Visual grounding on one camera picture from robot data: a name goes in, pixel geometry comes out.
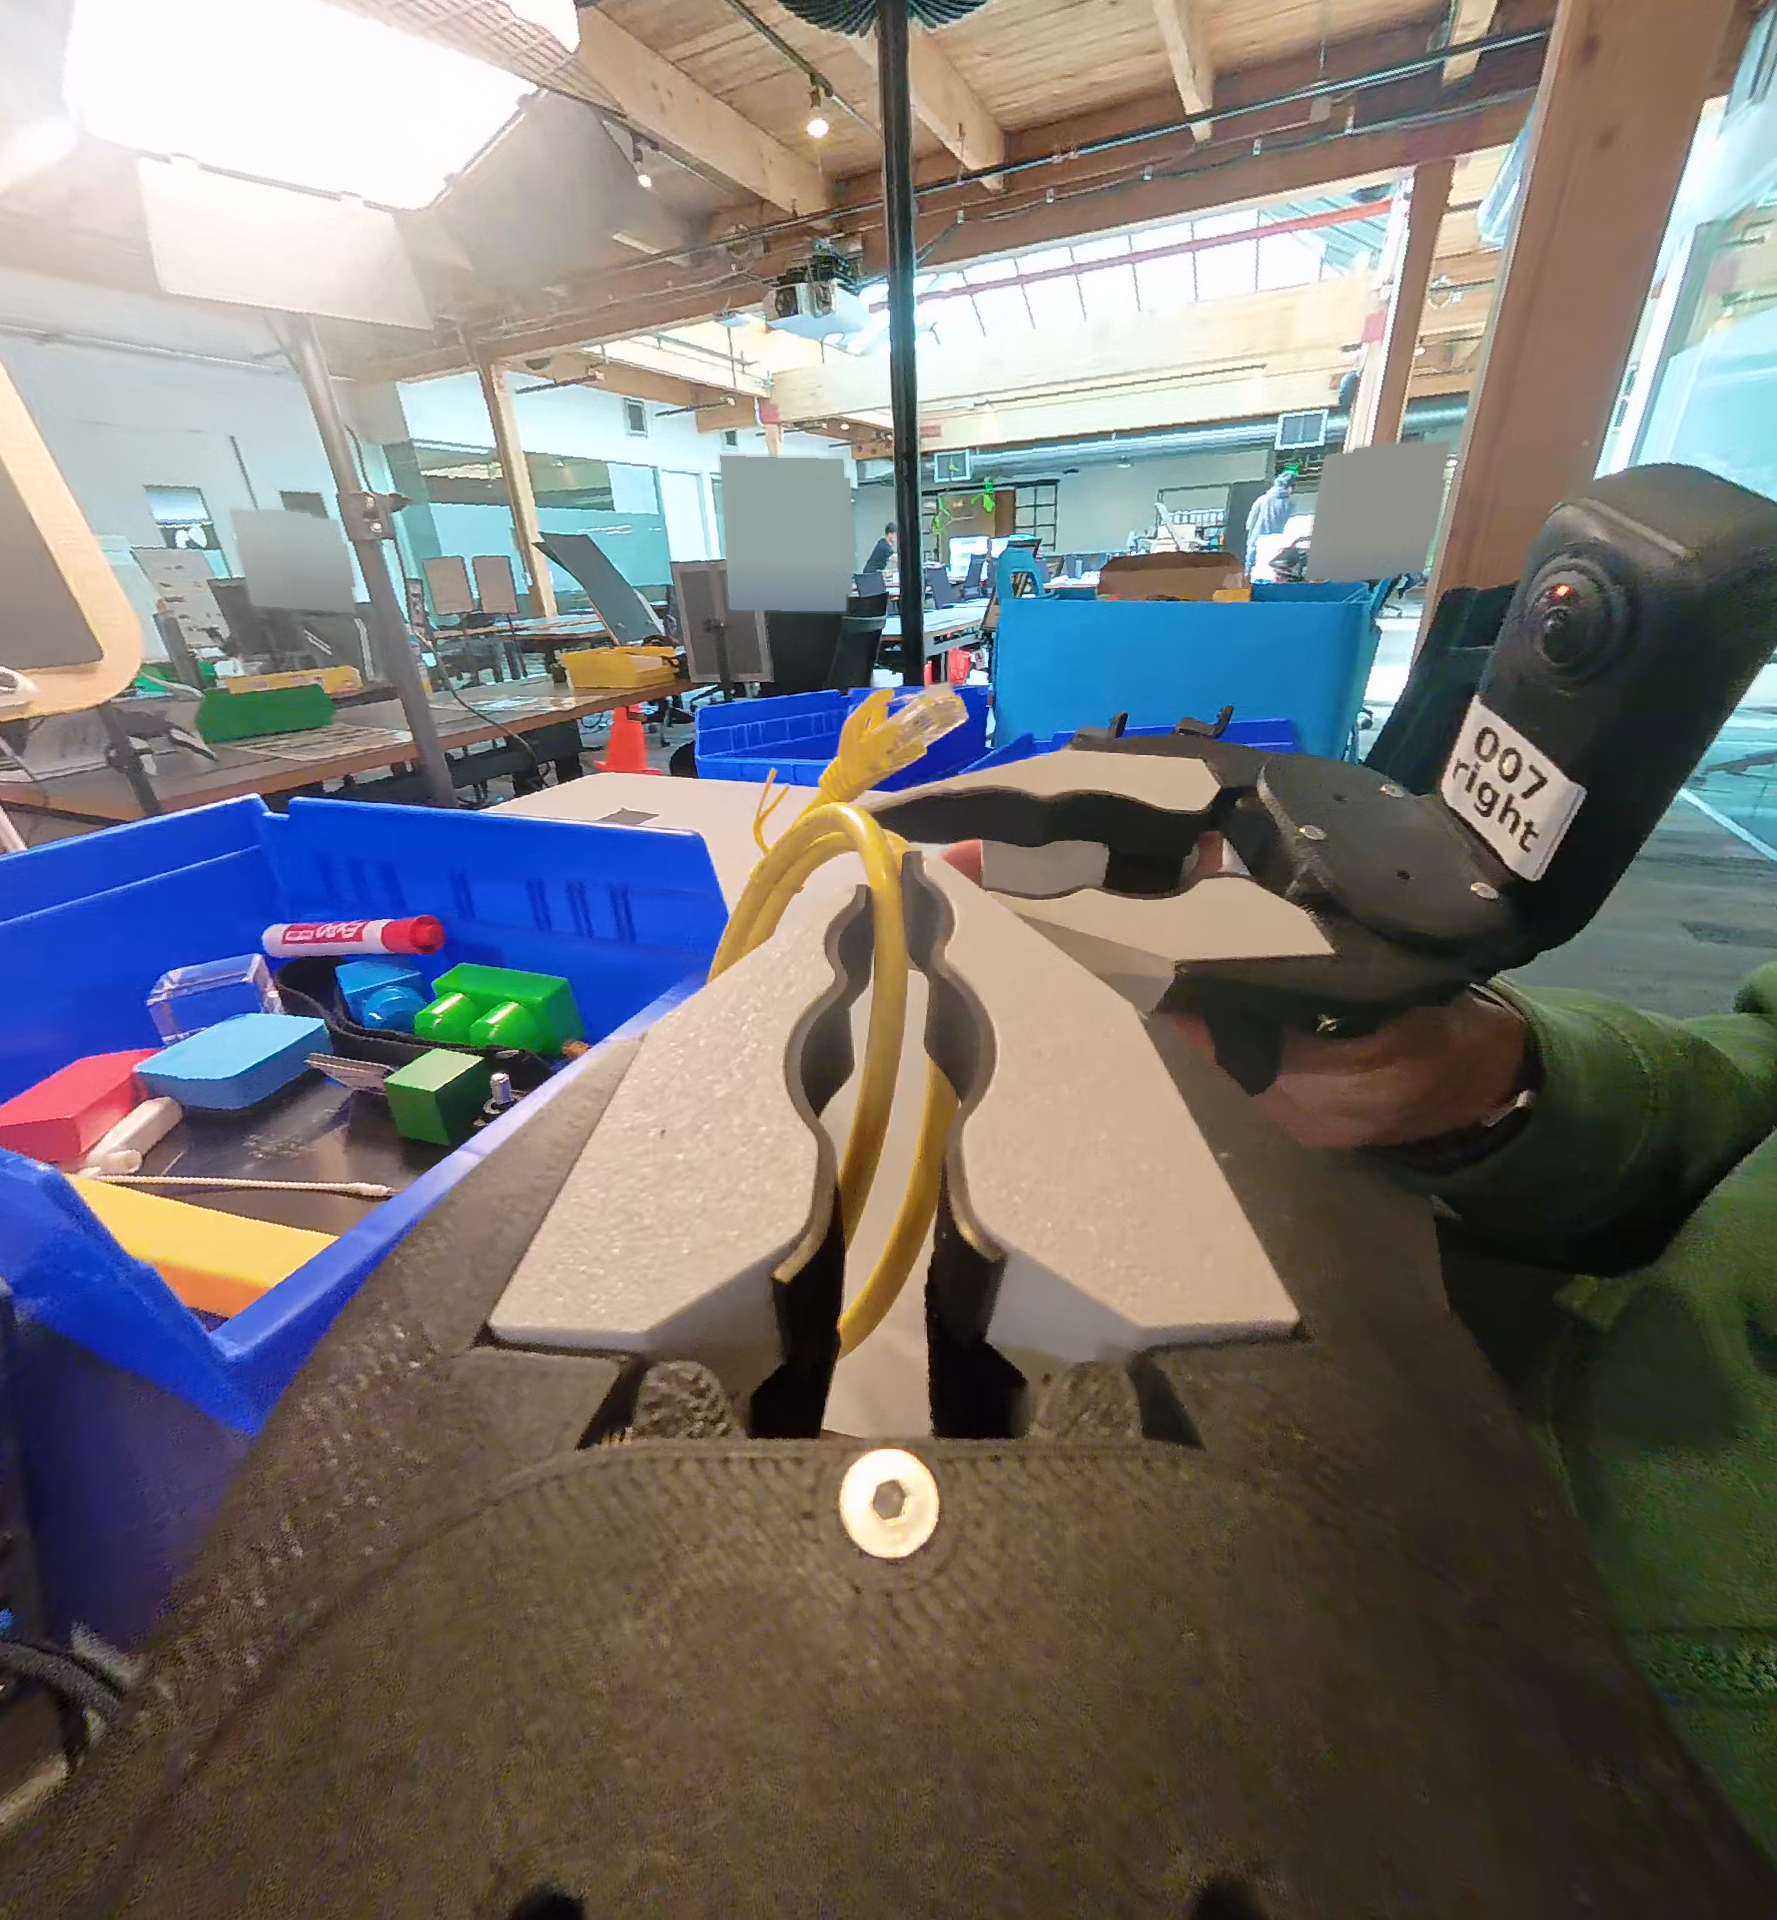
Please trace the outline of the clear acrylic cube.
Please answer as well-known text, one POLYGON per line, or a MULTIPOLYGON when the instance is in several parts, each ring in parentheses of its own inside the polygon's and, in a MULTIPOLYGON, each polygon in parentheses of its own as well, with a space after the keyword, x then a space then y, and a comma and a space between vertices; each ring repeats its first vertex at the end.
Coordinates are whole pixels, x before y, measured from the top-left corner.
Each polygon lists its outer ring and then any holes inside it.
POLYGON ((160 971, 148 1012, 158 1044, 172 1048, 225 1021, 282 1012, 282 998, 270 958, 246 952, 160 971))

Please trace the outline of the long yellow block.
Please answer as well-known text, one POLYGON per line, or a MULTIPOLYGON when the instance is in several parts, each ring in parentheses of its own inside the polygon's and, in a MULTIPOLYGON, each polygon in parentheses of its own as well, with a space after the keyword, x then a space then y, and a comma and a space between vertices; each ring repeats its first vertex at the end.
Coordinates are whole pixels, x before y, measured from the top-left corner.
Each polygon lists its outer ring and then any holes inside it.
POLYGON ((324 1254, 334 1239, 238 1219, 138 1186, 69 1177, 71 1192, 138 1263, 149 1266, 180 1308, 228 1320, 324 1254))

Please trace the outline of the green bin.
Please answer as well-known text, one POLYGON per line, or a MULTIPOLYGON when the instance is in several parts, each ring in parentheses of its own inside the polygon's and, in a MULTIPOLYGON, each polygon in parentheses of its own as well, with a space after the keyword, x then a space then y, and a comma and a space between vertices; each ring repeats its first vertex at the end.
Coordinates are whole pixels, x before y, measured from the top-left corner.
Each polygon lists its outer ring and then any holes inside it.
POLYGON ((246 681, 225 678, 212 687, 195 710, 195 734, 208 744, 267 739, 289 734, 320 734, 334 715, 334 699, 320 681, 246 681))

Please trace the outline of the black tilted panel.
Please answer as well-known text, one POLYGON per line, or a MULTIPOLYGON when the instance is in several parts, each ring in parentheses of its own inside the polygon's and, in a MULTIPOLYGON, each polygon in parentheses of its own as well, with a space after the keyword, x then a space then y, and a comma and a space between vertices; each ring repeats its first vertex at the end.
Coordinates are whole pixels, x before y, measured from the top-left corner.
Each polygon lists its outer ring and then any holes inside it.
POLYGON ((594 537, 539 537, 539 553, 578 580, 594 618, 617 646, 662 646, 668 637, 662 615, 594 537))

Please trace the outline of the black pole round disc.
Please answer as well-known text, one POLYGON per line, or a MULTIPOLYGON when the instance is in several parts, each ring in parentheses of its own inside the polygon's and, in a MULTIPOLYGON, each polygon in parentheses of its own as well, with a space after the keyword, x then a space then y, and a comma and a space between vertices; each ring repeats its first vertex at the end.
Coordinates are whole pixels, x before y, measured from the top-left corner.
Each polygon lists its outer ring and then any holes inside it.
POLYGON ((967 174, 998 177, 1007 129, 963 70, 942 52, 942 28, 976 4, 787 4, 820 33, 869 41, 878 64, 881 180, 887 238, 890 415, 902 687, 924 687, 924 540, 918 470, 918 238, 915 238, 915 119, 930 129, 967 174))

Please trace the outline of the red dry-erase marker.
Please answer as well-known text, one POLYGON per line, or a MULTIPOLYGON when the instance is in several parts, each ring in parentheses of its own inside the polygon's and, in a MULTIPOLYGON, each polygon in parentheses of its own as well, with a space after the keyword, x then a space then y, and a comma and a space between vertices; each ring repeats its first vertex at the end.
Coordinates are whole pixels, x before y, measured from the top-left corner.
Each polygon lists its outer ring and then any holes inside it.
POLYGON ((441 918, 371 918, 371 922, 276 922, 262 929, 267 958, 356 958, 356 955, 437 955, 446 950, 441 918))

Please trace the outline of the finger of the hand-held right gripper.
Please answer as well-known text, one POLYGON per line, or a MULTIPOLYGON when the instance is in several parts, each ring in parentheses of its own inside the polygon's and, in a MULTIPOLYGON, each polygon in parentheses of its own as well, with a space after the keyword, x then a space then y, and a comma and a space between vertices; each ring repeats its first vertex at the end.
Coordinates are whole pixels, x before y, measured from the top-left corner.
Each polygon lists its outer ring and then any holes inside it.
POLYGON ((1334 955, 1305 910, 1253 877, 1211 873, 1155 895, 1118 895, 1106 873, 1109 851, 1090 839, 1035 851, 979 842, 979 885, 1140 1012, 1155 1009, 1187 968, 1334 955))
POLYGON ((979 887, 1012 901, 1086 890, 1169 897, 1211 877, 1201 842, 1264 759, 1229 739, 1076 739, 869 801, 915 846, 979 846, 979 887))

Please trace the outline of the person's right hand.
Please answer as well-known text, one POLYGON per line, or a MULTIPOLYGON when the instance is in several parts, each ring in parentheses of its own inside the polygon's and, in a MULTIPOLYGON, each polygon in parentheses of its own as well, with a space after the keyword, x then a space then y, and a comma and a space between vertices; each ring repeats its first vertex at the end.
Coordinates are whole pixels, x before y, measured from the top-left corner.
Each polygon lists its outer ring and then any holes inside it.
POLYGON ((1305 1150, 1486 1142, 1533 1105, 1540 1076, 1524 1012, 1474 990, 1352 1042, 1291 1034, 1258 1110, 1305 1150))

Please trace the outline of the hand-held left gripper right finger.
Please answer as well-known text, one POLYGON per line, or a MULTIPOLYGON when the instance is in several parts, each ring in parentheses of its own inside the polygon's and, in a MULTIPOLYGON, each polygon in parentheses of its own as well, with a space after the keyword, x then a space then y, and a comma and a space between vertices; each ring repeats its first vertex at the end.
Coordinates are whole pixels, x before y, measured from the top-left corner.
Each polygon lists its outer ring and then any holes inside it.
POLYGON ((956 1116, 928 1299, 1020 1383, 1286 1342, 1300 1312, 1130 998, 947 864, 905 860, 956 1116))

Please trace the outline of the ceiling projector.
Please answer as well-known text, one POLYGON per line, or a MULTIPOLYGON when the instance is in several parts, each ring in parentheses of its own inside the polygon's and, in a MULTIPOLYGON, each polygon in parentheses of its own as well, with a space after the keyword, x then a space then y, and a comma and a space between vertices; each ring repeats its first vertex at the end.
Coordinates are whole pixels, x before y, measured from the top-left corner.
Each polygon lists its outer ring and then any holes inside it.
POLYGON ((761 322, 783 339, 814 346, 860 335, 869 325, 869 300, 860 290, 853 257, 814 246, 803 266, 769 286, 761 322))

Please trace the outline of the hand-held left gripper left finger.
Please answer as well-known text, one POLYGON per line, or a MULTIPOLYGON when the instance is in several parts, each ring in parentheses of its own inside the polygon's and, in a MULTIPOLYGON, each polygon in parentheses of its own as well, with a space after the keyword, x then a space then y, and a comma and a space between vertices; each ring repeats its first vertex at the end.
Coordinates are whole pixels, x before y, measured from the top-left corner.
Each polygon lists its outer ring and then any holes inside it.
POLYGON ((866 890, 813 890, 660 1021, 488 1316, 505 1347, 696 1362, 822 1404, 844 1304, 839 1142, 866 890))

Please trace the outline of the small blue bin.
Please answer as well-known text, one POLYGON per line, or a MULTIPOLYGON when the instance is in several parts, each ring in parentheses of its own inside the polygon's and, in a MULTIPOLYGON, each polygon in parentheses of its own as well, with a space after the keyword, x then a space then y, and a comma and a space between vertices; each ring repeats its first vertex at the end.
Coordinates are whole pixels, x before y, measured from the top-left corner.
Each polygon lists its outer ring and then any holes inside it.
MULTIPOLYGON (((1162 739, 1168 734, 1180 734, 1180 728, 1177 730, 1127 728, 1122 739, 1162 739)), ((1304 749, 1304 739, 1300 739, 1293 720, 1230 720, 1220 737, 1229 744, 1263 749, 1263 755, 1300 755, 1304 749)), ((1076 739, 1076 730, 1060 730, 1060 734, 1052 734, 1052 737, 1017 734, 1012 739, 998 744, 986 759, 971 761, 968 771, 994 771, 994 769, 1007 769, 1007 764, 1017 764, 1017 761, 1035 761, 1035 759, 1065 749, 1071 739, 1076 739)))
MULTIPOLYGON (((694 769, 703 780, 769 780, 814 789, 839 749, 839 734, 869 693, 799 693, 708 703, 694 715, 694 769)), ((960 687, 967 720, 922 761, 881 780, 881 790, 945 780, 988 755, 988 687, 960 687)))

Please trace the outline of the light blue foam block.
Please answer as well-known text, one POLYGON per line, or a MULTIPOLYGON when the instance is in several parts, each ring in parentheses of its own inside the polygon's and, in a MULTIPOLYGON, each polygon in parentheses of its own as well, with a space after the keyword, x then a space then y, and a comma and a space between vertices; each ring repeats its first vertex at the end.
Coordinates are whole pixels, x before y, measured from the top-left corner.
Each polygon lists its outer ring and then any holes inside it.
POLYGON ((306 1077, 312 1060, 329 1052, 324 1021, 242 1012, 152 1052, 138 1064, 138 1083, 184 1116, 235 1116, 306 1077))

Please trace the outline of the large blue plastic bin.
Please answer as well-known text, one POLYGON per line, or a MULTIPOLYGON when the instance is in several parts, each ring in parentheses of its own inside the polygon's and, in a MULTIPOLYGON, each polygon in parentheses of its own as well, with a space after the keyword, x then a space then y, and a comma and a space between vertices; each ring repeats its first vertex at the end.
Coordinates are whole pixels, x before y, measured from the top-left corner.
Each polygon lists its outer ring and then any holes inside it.
MULTIPOLYGON (((107 830, 0 855, 0 1101, 139 1048, 175 964, 249 952, 276 922, 396 915, 441 918, 461 963, 566 976, 594 1044, 686 994, 728 929, 688 832, 254 797, 107 830)), ((286 1384, 484 1153, 461 1147, 220 1320, 129 1259, 59 1169, 0 1150, 38 1637, 148 1637, 286 1384)))

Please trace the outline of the person's right forearm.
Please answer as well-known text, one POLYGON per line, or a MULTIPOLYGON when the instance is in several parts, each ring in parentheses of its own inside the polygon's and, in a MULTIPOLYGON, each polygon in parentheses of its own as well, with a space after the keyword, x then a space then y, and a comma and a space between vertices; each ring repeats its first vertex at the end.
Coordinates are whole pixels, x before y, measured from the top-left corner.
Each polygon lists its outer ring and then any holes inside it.
POLYGON ((1716 1236, 1777 1251, 1777 964, 1729 1012, 1669 1021, 1586 994, 1522 995, 1540 1094, 1474 1159, 1384 1150, 1492 1251, 1633 1271, 1716 1236))

